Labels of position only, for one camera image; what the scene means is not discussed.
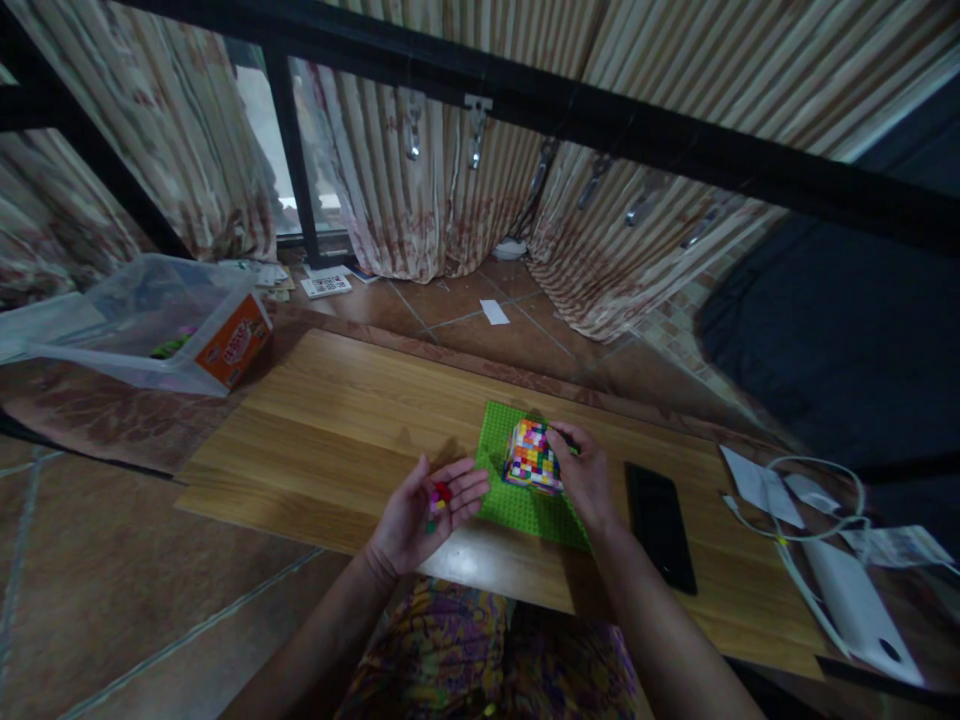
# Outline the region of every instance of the black smartphone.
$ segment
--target black smartphone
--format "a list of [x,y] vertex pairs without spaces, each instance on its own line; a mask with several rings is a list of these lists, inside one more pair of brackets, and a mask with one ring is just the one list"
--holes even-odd
[[668,585],[696,595],[697,578],[676,486],[653,470],[633,463],[625,465],[633,534]]

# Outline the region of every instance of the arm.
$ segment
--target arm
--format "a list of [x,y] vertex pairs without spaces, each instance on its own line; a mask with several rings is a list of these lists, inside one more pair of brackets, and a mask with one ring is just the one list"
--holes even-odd
[[730,666],[677,602],[613,506],[607,457],[587,432],[552,423],[580,446],[573,455],[556,432],[547,441],[593,546],[630,658],[657,717],[762,718]]
[[[429,475],[427,457],[421,456],[390,497],[369,542],[293,638],[224,710],[221,720],[285,717],[314,686],[322,687],[328,712],[337,709],[399,578],[413,572],[479,512],[480,498],[490,484],[485,470],[472,470],[474,464],[473,458],[464,458]],[[437,515],[435,532],[428,534],[429,497],[439,481],[453,497]]]

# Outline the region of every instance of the wooden tabletop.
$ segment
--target wooden tabletop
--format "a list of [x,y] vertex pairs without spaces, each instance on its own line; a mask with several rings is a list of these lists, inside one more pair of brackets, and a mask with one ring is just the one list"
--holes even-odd
[[[671,478],[700,590],[679,600],[725,655],[822,679],[823,636],[773,544],[723,505],[714,443],[358,340],[307,334],[180,473],[178,507],[354,553],[421,452],[435,465],[475,452],[488,400],[582,425],[624,517],[625,461]],[[492,523],[458,530],[421,570],[614,619],[589,554]]]

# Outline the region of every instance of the striped curtain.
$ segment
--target striped curtain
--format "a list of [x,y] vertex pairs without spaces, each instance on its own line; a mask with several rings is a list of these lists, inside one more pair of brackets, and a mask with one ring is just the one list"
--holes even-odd
[[[956,74],[958,31],[958,6],[939,0],[624,0],[611,3],[583,81],[850,162]],[[561,148],[529,244],[534,277],[595,340],[629,330],[785,213],[623,160],[580,211],[594,160]],[[640,197],[646,218],[629,227]]]
[[[220,36],[100,0],[3,1],[195,257],[275,257],[264,168]],[[150,247],[59,134],[5,133],[0,163],[4,302],[83,289]]]
[[[846,162],[960,68],[958,6],[940,0],[341,4]],[[472,172],[468,112],[428,102],[422,152],[411,162],[397,90],[301,65],[361,260],[420,282],[475,269],[526,200],[541,138],[488,122]],[[561,146],[528,239],[534,277],[564,319],[595,340],[629,330],[784,213],[617,159],[578,210],[596,159]],[[641,197],[639,220],[628,226]]]
[[[602,16],[600,0],[339,3],[355,12],[566,77],[579,77]],[[324,172],[337,188],[358,259],[388,277],[427,282],[472,272],[527,200],[541,138],[488,120],[467,169],[469,113],[421,101],[420,157],[405,155],[406,91],[297,61]],[[483,94],[478,83],[477,94]]]

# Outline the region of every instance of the tiled floor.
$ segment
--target tiled floor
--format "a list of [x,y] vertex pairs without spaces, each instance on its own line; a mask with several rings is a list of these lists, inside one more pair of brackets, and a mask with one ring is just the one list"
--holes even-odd
[[[300,267],[293,273],[297,280],[306,277]],[[522,262],[488,258],[472,275],[427,285],[350,280],[351,292],[313,301],[298,284],[292,301],[734,430],[759,432],[706,385],[643,341],[625,335],[603,345],[570,329]],[[491,325],[480,300],[497,300],[510,324]]]
[[0,436],[0,716],[213,718],[347,558]]

